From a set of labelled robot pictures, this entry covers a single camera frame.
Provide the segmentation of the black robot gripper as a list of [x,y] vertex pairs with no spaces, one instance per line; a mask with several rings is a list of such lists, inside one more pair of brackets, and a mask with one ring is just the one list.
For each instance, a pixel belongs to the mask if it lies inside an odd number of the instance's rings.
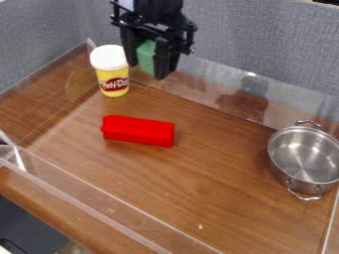
[[121,28],[126,58],[138,65],[139,33],[155,40],[155,78],[163,79],[177,70],[181,53],[190,55],[198,25],[182,12],[185,0],[110,0],[111,24]]

